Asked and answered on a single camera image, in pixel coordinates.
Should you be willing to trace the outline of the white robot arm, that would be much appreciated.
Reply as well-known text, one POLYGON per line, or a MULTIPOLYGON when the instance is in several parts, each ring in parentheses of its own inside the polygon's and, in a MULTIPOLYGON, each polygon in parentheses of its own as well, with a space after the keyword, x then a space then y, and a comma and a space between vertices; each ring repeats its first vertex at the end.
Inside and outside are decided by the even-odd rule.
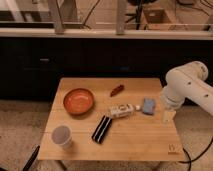
POLYGON ((200 61, 189 62, 167 72, 167 85, 160 93, 164 107, 163 123, 173 120, 176 110, 183 105, 186 98, 213 116, 213 86, 205 82, 207 77, 208 68, 200 61))

